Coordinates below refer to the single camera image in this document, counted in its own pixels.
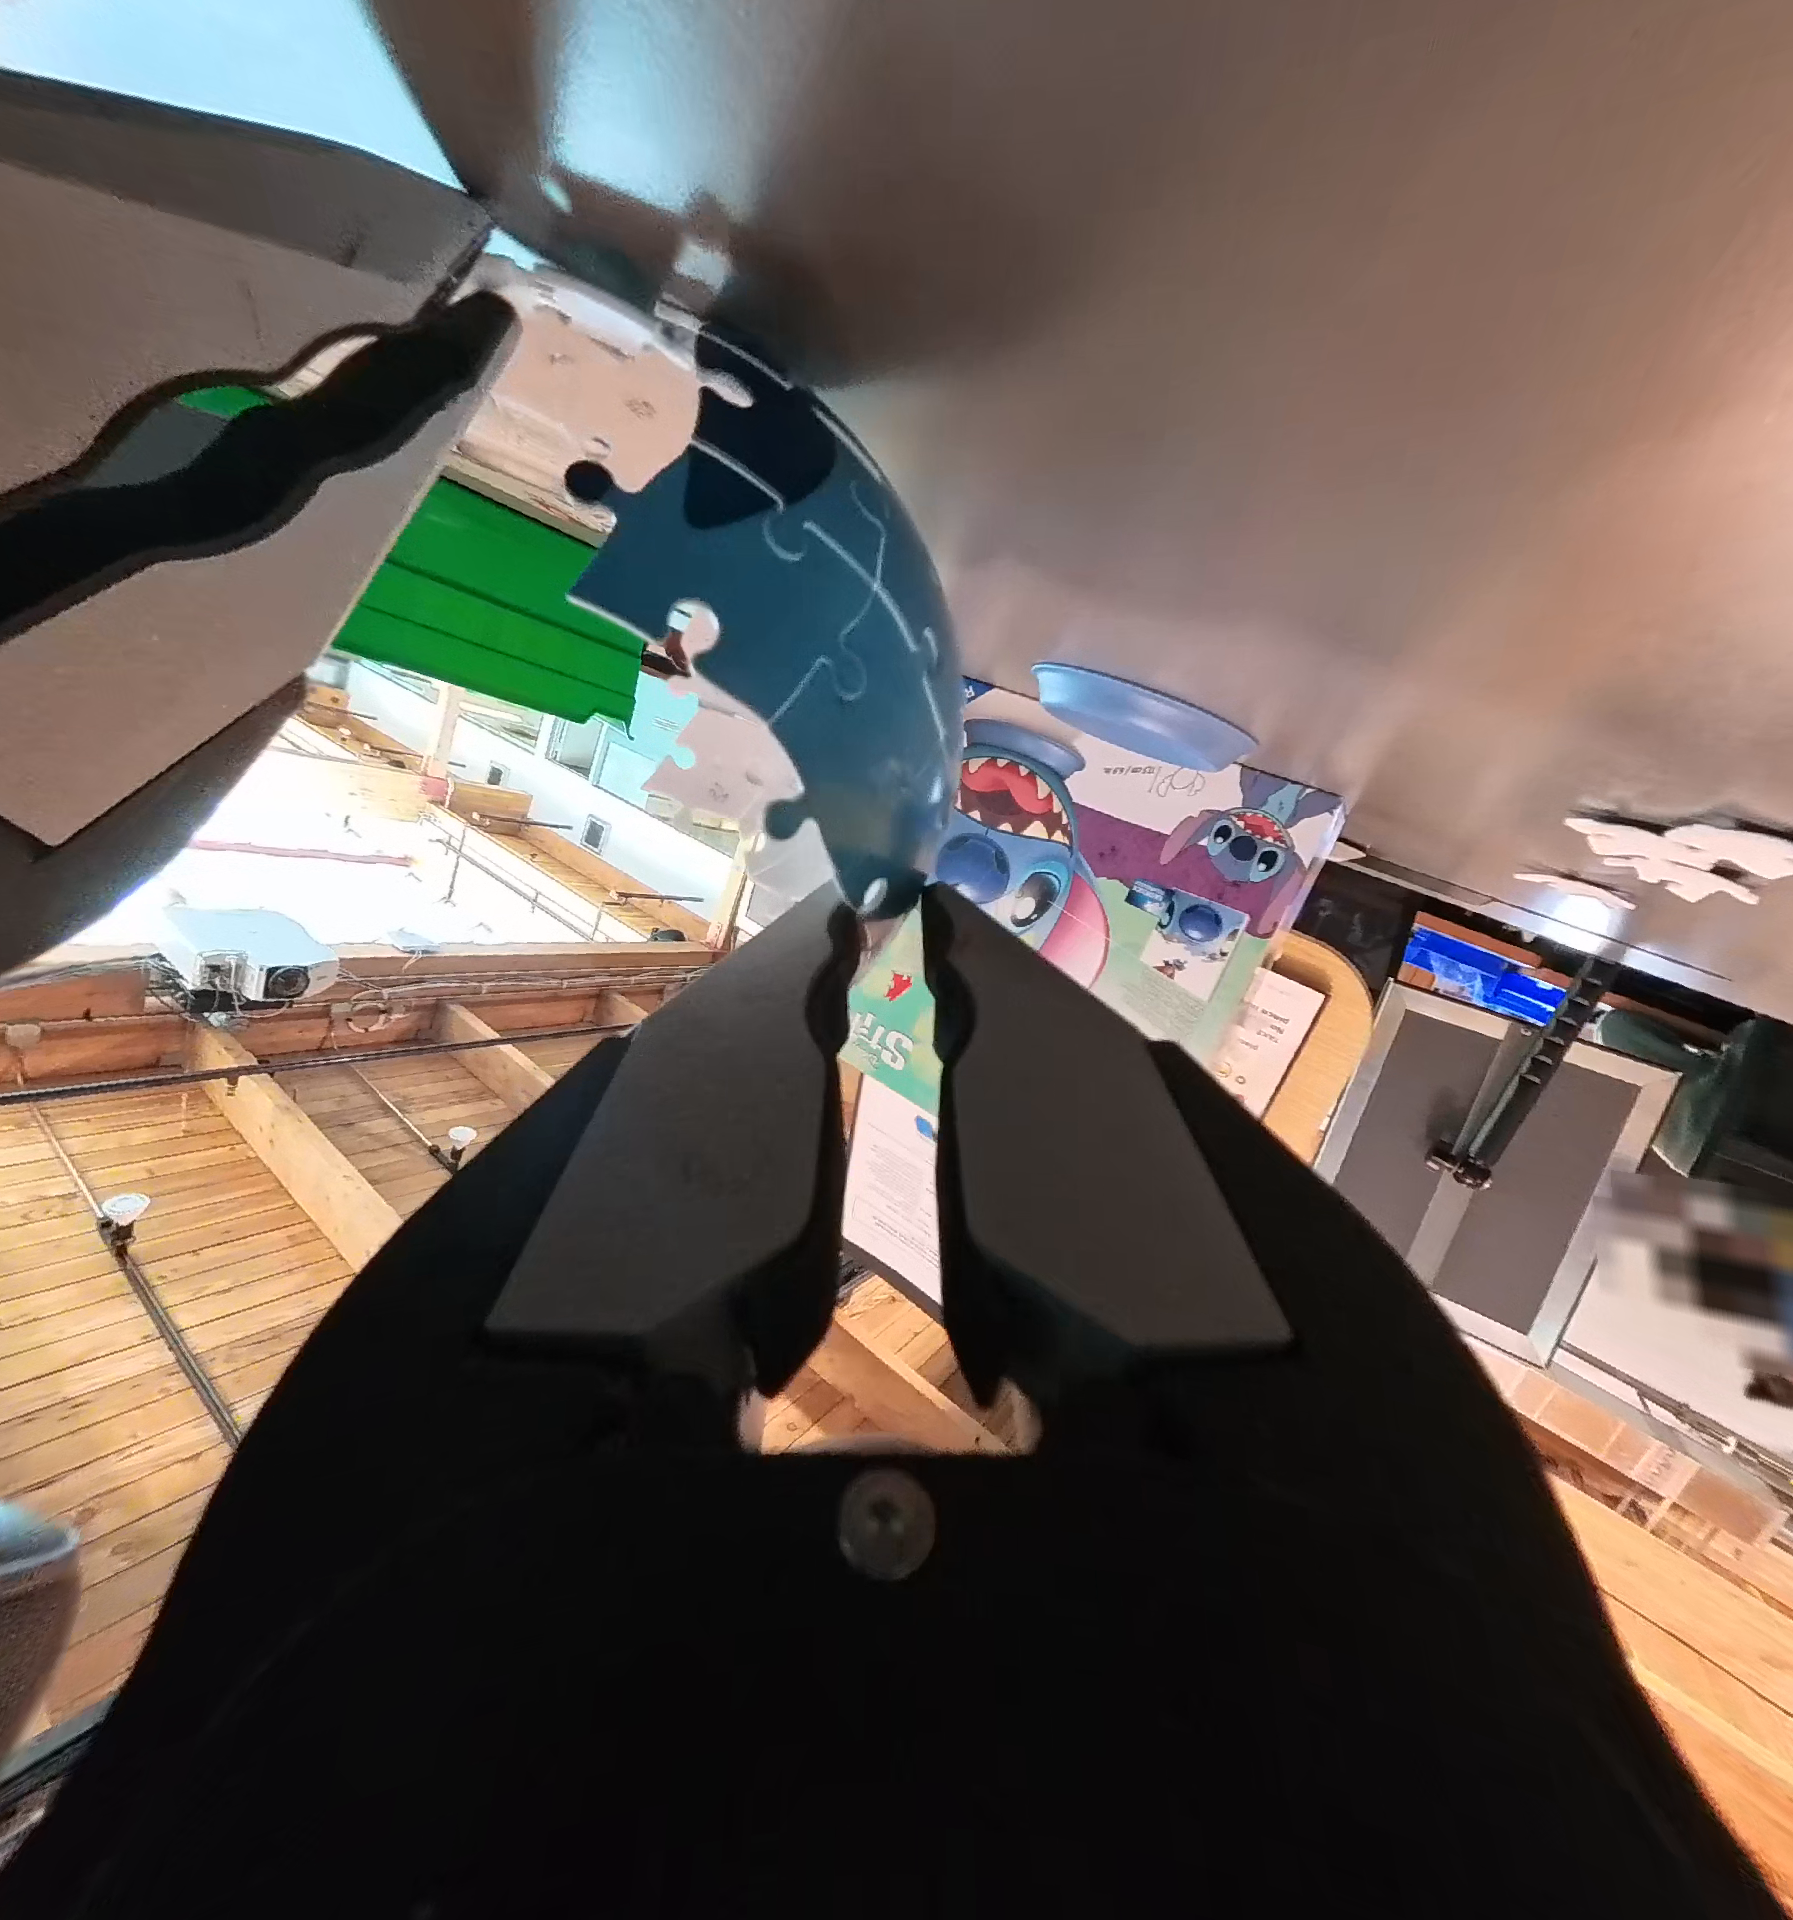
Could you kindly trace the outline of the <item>green board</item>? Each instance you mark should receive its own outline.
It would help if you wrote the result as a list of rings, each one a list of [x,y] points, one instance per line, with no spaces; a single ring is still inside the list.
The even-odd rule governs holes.
[[[554,500],[458,443],[329,650],[570,723],[627,726],[645,641],[575,600],[611,516]]]

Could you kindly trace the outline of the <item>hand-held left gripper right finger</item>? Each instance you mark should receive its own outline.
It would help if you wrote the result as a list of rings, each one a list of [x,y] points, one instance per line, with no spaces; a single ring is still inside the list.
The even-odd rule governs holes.
[[[1279,1358],[1267,1286],[1155,1047],[942,885],[919,903],[939,1062],[939,1306],[964,1382],[1035,1411],[1155,1366]]]

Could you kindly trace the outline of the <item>cartoon puzzle box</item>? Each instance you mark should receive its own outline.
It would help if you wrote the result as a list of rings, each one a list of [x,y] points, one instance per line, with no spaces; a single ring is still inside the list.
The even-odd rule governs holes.
[[[1142,1037],[1213,1058],[1338,844],[1326,785],[1196,773],[964,684],[957,794],[932,882]]]

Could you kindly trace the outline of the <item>grey partition panel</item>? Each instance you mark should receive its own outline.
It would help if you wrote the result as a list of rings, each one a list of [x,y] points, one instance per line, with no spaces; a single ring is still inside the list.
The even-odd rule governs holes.
[[[1459,1177],[1459,1142],[1500,1112],[1534,1042],[1523,1024],[1388,987],[1315,1172],[1459,1333],[1545,1368],[1595,1276],[1607,1179],[1641,1165],[1677,1076],[1573,1044],[1532,1104],[1470,1147],[1483,1186]]]

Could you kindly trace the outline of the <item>white ceiling projector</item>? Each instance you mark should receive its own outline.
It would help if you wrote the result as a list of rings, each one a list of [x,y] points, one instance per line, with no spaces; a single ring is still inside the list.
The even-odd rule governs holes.
[[[340,978],[335,951],[271,908],[164,905],[151,981],[190,1021],[281,1013]]]

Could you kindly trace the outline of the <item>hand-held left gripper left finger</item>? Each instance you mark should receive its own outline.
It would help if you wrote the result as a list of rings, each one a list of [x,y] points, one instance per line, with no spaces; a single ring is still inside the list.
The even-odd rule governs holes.
[[[836,1311],[860,915],[796,906],[645,1017],[486,1336],[775,1397]]]

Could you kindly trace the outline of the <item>blue plastic ball stand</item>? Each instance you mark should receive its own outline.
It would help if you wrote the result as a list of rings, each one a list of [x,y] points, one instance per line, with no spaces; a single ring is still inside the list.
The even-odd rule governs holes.
[[[1256,751],[1253,734],[1153,685],[1065,660],[1037,660],[1032,678],[1051,719],[1130,757],[1215,775]]]

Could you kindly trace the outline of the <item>blue storage bins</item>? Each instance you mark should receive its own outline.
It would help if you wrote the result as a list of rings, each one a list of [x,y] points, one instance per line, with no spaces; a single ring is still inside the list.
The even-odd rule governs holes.
[[[1495,949],[1425,924],[1411,928],[1397,978],[1420,992],[1534,1028],[1554,1019],[1570,989],[1568,981],[1532,974]]]

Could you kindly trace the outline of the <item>white printed paper sign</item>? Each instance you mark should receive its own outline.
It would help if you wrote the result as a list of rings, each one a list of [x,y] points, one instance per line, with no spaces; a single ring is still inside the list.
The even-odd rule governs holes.
[[[841,1247],[937,1322],[939,1283],[932,1115],[873,1078],[860,1079]]]

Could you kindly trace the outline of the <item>partly built white puzzle ball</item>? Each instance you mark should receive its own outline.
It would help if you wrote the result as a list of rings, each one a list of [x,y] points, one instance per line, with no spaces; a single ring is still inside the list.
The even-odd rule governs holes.
[[[836,411],[736,322],[639,311],[500,256],[470,286],[522,324],[463,452],[547,482],[600,473],[611,530],[570,602],[647,646],[695,614],[689,675],[773,739],[766,833],[819,839],[864,921],[921,896],[951,810],[960,664],[932,557]]]

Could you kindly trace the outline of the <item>round wooden table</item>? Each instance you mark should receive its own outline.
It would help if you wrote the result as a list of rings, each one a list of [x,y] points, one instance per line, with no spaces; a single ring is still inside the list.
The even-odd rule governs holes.
[[[1292,931],[1265,967],[1326,996],[1297,1062],[1260,1122],[1302,1165],[1315,1165],[1340,1099],[1374,1030],[1374,1003],[1361,974],[1336,949]]]

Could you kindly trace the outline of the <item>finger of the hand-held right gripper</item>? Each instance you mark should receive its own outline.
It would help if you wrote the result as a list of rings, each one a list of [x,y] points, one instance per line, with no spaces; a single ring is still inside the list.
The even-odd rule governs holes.
[[[410,322],[488,231],[356,149],[0,70],[0,495],[144,393]]]
[[[0,976],[173,857],[295,710],[520,320],[367,329],[233,418],[142,397],[0,495]]]

